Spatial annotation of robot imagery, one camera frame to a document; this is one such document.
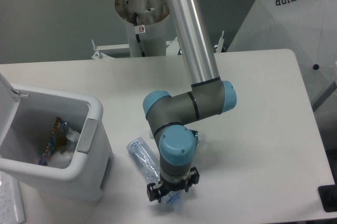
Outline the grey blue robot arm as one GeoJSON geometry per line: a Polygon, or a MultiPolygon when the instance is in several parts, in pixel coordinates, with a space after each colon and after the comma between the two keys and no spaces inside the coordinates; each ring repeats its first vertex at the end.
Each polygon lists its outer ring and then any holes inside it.
{"type": "Polygon", "coordinates": [[[220,77],[198,0],[115,0],[115,10],[127,24],[131,52],[155,63],[165,51],[161,24],[172,19],[182,52],[178,71],[190,84],[185,93],[153,91],[143,101],[160,155],[158,178],[147,185],[147,195],[161,201],[200,180],[192,165],[196,139],[188,125],[233,109],[237,97],[233,85],[220,77]]]}

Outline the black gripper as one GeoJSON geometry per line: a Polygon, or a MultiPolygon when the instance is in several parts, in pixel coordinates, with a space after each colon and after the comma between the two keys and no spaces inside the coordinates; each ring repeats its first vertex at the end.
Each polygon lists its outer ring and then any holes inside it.
{"type": "Polygon", "coordinates": [[[192,167],[189,172],[189,176],[184,177],[163,177],[160,174],[160,183],[149,183],[146,187],[147,196],[149,201],[162,202],[163,194],[168,194],[171,191],[184,190],[188,192],[189,189],[198,184],[200,180],[200,174],[196,167],[192,167]]]}

